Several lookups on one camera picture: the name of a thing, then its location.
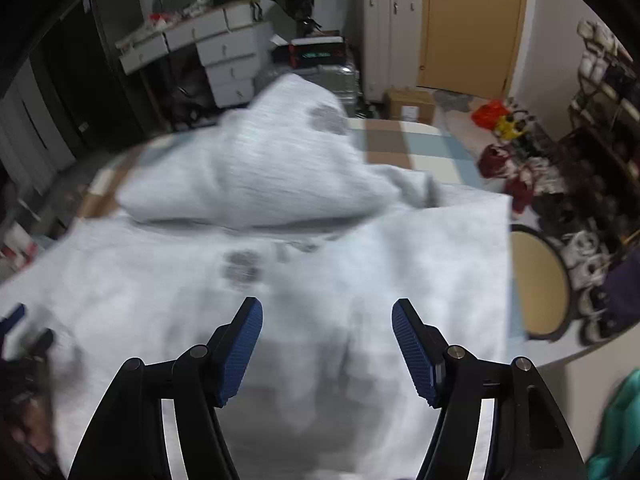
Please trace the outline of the wooden shoe rack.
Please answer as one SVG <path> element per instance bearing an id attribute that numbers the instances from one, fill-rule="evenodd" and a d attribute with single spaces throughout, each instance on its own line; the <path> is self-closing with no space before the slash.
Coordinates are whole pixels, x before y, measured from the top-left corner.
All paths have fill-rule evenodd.
<path id="1" fill-rule="evenodd" d="M 639 182 L 639 64 L 603 24 L 581 20 L 584 52 L 570 114 L 594 132 L 616 164 Z"/>

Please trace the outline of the light grey hoodie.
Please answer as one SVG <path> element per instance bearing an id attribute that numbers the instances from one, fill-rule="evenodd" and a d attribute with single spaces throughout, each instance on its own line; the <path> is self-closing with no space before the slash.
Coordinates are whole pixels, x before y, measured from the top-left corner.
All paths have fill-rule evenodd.
<path id="1" fill-rule="evenodd" d="M 328 90 L 279 78 L 216 127 L 146 156 L 114 214 L 79 220 L 1 287 L 49 327 L 55 451 L 69 467 L 126 359 L 178 358 L 262 302 L 240 392 L 219 420 L 245 479 L 405 479 L 437 415 L 390 322 L 410 300 L 481 359 L 506 356 L 509 197 L 372 165 Z"/>

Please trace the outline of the teal garment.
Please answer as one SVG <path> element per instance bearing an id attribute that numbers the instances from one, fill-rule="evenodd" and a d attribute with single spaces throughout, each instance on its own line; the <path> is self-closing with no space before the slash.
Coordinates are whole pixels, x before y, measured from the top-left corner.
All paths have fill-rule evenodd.
<path id="1" fill-rule="evenodd" d="M 639 478 L 639 371 L 631 372 L 603 411 L 589 479 Z"/>

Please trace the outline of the wooden door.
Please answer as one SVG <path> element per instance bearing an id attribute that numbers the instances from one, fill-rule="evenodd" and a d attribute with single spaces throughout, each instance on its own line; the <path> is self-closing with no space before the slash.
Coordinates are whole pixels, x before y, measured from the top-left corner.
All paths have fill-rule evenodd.
<path id="1" fill-rule="evenodd" d="M 526 0 L 423 0 L 421 87 L 498 99 L 513 78 Z"/>

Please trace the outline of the red plastic bag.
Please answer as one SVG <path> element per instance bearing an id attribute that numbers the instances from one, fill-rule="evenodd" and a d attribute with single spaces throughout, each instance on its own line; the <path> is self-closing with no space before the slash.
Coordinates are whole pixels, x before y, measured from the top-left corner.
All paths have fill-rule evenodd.
<path id="1" fill-rule="evenodd" d="M 509 109 L 500 100 L 491 100 L 472 113 L 471 119 L 477 127 L 494 130 L 501 117 L 509 114 Z"/>

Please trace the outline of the round beige stool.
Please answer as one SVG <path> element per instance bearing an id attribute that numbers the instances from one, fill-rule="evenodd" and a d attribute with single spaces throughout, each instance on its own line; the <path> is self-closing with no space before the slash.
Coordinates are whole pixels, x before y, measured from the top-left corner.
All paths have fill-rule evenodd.
<path id="1" fill-rule="evenodd" d="M 538 231 L 512 224 L 513 277 L 528 339 L 558 341 L 575 315 L 575 293 L 558 250 Z"/>

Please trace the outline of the silver flat suitcase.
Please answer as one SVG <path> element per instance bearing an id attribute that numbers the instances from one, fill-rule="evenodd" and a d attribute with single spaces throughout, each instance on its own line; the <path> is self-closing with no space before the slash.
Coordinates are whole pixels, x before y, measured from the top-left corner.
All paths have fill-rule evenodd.
<path id="1" fill-rule="evenodd" d="M 270 64 L 259 70 L 254 78 L 255 93 L 267 88 L 279 77 L 295 74 L 333 92 L 342 102 L 349 117 L 355 116 L 361 96 L 359 70 L 352 61 L 344 65 L 317 65 L 293 68 L 286 64 Z"/>

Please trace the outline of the black red shoe box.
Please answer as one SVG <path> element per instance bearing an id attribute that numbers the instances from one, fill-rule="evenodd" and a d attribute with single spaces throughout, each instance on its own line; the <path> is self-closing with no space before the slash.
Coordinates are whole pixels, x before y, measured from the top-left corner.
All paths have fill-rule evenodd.
<path id="1" fill-rule="evenodd" d="M 288 57 L 293 68 L 341 65 L 347 58 L 347 46 L 342 36 L 296 38 L 288 44 Z"/>

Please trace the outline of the cardboard box on floor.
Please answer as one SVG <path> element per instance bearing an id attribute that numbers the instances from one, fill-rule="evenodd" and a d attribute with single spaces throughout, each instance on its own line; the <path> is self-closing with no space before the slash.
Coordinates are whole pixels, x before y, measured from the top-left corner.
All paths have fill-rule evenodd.
<path id="1" fill-rule="evenodd" d="M 393 88 L 384 96 L 385 117 L 400 122 L 420 122 L 431 125 L 436 104 L 432 96 L 420 89 Z"/>

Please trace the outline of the purple bag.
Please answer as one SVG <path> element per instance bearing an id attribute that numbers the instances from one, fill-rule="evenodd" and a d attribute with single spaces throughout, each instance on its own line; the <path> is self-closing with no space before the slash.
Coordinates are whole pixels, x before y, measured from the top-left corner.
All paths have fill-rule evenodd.
<path id="1" fill-rule="evenodd" d="M 608 312 L 621 332 L 639 322 L 640 264 L 639 251 L 635 249 L 627 258 L 608 272 L 604 282 L 608 295 Z"/>

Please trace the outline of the checkered bed cover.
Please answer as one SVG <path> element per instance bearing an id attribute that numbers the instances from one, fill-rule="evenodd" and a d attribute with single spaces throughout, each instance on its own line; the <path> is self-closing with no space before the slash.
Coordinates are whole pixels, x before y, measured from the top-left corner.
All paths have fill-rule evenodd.
<path id="1" fill-rule="evenodd" d="M 442 183 L 483 185 L 476 162 L 462 143 L 433 126 L 420 122 L 350 118 L 350 138 L 371 164 L 427 171 Z M 136 146 L 103 166 L 84 194 L 78 219 L 108 216 L 117 209 L 115 195 L 139 166 L 190 141 L 195 131 L 171 133 Z"/>

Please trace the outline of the white drawer desk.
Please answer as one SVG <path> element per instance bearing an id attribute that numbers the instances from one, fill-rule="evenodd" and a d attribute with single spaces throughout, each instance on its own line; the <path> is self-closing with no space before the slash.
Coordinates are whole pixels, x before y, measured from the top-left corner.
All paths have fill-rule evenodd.
<path id="1" fill-rule="evenodd" d="M 270 22 L 254 17 L 248 0 L 210 8 L 168 26 L 119 57 L 125 73 L 140 70 L 168 54 L 194 47 L 216 105 L 236 107 L 254 99 L 255 78 L 269 59 Z"/>

